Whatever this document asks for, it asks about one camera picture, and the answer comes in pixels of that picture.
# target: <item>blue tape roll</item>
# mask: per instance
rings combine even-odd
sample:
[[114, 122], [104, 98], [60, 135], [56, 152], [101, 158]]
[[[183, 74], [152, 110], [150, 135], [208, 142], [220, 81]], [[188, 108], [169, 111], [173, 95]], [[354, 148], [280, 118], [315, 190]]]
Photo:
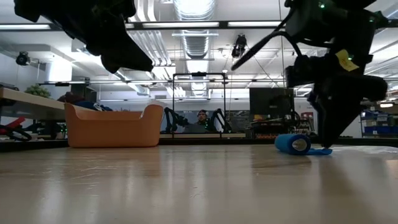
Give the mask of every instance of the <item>blue tape roll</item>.
[[275, 147], [290, 155], [330, 155], [331, 149], [312, 149], [311, 141], [303, 134], [280, 134], [275, 139]]

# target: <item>table surface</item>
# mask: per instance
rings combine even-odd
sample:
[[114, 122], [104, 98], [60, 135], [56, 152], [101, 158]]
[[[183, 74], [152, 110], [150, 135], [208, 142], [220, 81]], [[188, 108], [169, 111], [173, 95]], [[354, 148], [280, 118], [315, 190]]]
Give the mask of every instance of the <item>table surface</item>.
[[1, 116], [14, 118], [23, 116], [28, 119], [65, 119], [64, 103], [57, 100], [34, 96], [8, 88], [0, 88], [1, 98], [16, 101], [12, 106], [3, 106]]
[[398, 223], [398, 149], [274, 146], [0, 154], [1, 223]]

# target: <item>orange plastic bin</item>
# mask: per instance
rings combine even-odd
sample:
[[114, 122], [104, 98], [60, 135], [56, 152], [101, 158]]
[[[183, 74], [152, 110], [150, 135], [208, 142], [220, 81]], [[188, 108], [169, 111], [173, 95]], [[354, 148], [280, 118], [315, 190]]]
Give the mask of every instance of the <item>orange plastic bin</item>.
[[144, 112], [79, 110], [65, 103], [70, 147], [153, 147], [159, 143], [163, 107]]

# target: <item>computer screen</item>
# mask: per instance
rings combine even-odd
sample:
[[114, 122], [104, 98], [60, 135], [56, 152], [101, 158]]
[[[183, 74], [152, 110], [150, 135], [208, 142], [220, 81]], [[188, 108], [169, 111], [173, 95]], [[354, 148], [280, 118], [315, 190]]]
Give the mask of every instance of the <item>computer screen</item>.
[[293, 89], [250, 88], [250, 113], [281, 118], [294, 110]]

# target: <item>yellow sticker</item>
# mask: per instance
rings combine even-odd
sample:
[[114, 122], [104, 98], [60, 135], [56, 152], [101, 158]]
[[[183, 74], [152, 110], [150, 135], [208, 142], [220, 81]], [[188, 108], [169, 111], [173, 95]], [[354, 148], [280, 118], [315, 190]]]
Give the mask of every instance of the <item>yellow sticker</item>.
[[354, 62], [352, 62], [348, 56], [348, 52], [346, 49], [340, 50], [339, 52], [336, 53], [336, 56], [338, 58], [338, 63], [343, 67], [343, 69], [347, 71], [353, 71], [359, 68]]

